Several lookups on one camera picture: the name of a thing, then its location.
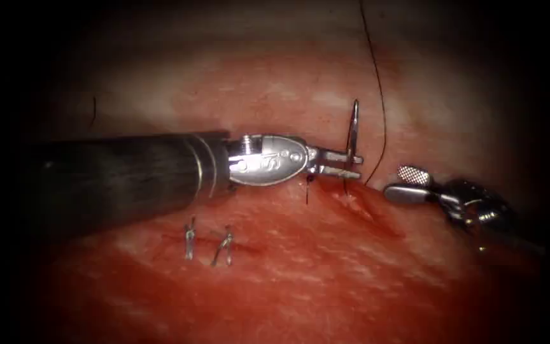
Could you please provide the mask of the right arm needle driver jaw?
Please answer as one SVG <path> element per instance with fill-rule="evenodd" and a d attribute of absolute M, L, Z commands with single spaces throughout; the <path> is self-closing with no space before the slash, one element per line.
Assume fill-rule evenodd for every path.
<path fill-rule="evenodd" d="M 436 203 L 439 200 L 437 193 L 418 185 L 393 183 L 384 187 L 384 197 L 399 204 Z"/>
<path fill-rule="evenodd" d="M 434 183 L 432 175 L 423 168 L 403 164 L 397 168 L 398 178 L 409 184 L 419 185 L 421 187 L 431 187 Z"/>

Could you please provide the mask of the left arm needle driver jaw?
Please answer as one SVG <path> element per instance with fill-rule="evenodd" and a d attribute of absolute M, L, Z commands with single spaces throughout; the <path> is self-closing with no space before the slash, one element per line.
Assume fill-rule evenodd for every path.
<path fill-rule="evenodd" d="M 362 174 L 359 172 L 324 165 L 318 166 L 318 174 L 345 180 L 359 180 L 362 178 Z"/>
<path fill-rule="evenodd" d="M 346 164 L 363 164 L 364 159 L 361 156 L 348 156 L 346 152 L 329 150 L 320 148 L 318 150 L 318 158 L 322 161 L 343 162 Z"/>

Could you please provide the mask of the left arm needle driver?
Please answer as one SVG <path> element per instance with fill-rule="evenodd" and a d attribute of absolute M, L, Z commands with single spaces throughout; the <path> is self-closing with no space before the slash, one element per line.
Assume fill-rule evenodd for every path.
<path fill-rule="evenodd" d="M 288 181 L 314 166 L 318 148 L 298 136 L 246 134 L 226 143 L 234 183 L 266 187 Z"/>

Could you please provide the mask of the right arm needle driver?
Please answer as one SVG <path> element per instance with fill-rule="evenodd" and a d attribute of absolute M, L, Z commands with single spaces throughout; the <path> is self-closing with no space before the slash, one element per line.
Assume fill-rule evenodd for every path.
<path fill-rule="evenodd" d="M 447 220 L 460 229 L 482 225 L 490 229 L 512 229 L 518 216 L 500 194 L 466 179 L 433 183 L 429 189 Z"/>

